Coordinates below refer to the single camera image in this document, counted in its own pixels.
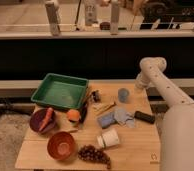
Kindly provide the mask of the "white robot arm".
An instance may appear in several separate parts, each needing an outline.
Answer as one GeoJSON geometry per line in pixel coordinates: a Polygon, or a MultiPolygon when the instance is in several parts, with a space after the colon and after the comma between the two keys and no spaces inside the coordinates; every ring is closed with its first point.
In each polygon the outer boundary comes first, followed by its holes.
{"type": "Polygon", "coordinates": [[[140,61],[136,87],[152,83],[169,109],[162,125],[160,171],[194,171],[194,100],[168,79],[163,57],[145,57],[140,61]]]}

